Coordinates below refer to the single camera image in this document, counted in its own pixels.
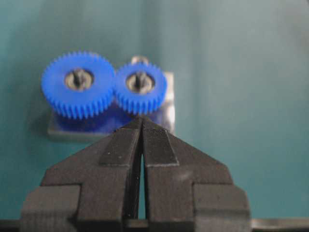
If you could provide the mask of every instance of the green surface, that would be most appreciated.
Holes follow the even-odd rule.
[[[309,6],[302,1],[0,2],[0,218],[86,144],[46,137],[46,65],[91,50],[175,73],[176,135],[228,165],[253,217],[309,216]]]

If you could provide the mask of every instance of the blue gear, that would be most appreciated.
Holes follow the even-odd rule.
[[[90,88],[72,90],[65,84],[65,76],[75,69],[93,74]],[[95,53],[74,52],[53,61],[42,76],[42,91],[52,108],[60,115],[73,119],[93,117],[112,103],[114,70],[112,65]]]
[[[154,80],[154,88],[146,94],[132,92],[126,85],[129,76],[136,72],[146,72]],[[164,101],[167,91],[167,81],[162,71],[152,65],[142,62],[128,64],[116,72],[115,96],[118,105],[133,114],[147,114],[158,109]]]

